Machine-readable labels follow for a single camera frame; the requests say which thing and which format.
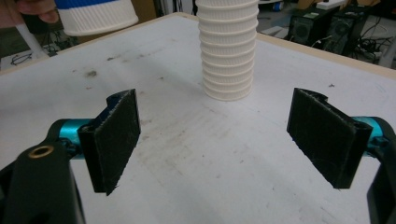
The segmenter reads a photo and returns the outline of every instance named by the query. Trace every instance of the cable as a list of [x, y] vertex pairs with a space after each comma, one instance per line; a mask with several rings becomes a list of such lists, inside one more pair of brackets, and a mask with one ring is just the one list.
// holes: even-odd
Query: cable
[[14, 57], [12, 57], [11, 64], [17, 66], [20, 63], [26, 62], [26, 60], [28, 60], [28, 59], [32, 59], [32, 53], [28, 53], [28, 54], [25, 54], [22, 56], [19, 56], [17, 54]]
[[316, 44], [320, 44], [322, 40], [329, 39], [329, 38], [332, 38], [332, 35], [328, 35], [324, 38], [321, 38], [321, 39], [315, 41], [315, 43], [311, 46], [311, 48], [313, 48]]

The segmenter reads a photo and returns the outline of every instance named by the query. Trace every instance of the blue anodized part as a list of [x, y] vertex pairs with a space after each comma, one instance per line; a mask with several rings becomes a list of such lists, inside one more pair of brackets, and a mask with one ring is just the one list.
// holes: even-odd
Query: blue anodized part
[[66, 149], [70, 154], [76, 155], [73, 159], [84, 159], [81, 143], [78, 138], [78, 129], [81, 126], [88, 124], [90, 121], [90, 119], [69, 119], [64, 123], [62, 129], [59, 131], [59, 137], [70, 143], [66, 144]]
[[384, 134], [382, 132], [381, 126], [379, 126], [378, 122], [376, 122], [375, 119], [370, 118], [370, 117], [353, 117], [354, 120], [360, 121], [363, 123], [366, 123], [370, 125], [373, 130], [370, 134], [369, 141], [367, 143], [368, 148], [373, 148], [373, 147], [378, 147], [378, 145], [374, 144], [377, 139], [382, 139], [384, 137]]

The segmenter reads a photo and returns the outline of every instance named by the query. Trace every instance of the stacked white cups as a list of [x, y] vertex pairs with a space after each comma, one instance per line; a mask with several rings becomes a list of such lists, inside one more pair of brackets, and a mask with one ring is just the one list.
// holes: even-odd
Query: stacked white cups
[[251, 92], [258, 0], [197, 0], [204, 89], [221, 101]]

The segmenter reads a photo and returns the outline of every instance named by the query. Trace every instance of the textured rubber pad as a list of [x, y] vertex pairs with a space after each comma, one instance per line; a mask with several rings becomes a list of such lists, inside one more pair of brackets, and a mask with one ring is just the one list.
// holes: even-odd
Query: textured rubber pad
[[122, 175], [140, 134], [135, 91], [107, 98], [107, 108], [78, 130], [96, 192], [109, 195]]
[[294, 89], [288, 133], [335, 189], [348, 189], [372, 127], [356, 121], [313, 91]]

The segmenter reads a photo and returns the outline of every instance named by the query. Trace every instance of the screw hole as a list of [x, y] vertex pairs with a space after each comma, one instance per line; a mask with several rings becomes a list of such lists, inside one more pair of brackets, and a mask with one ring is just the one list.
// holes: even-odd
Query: screw hole
[[39, 159], [48, 156], [53, 151], [53, 146], [43, 146], [33, 149], [29, 153], [31, 159]]

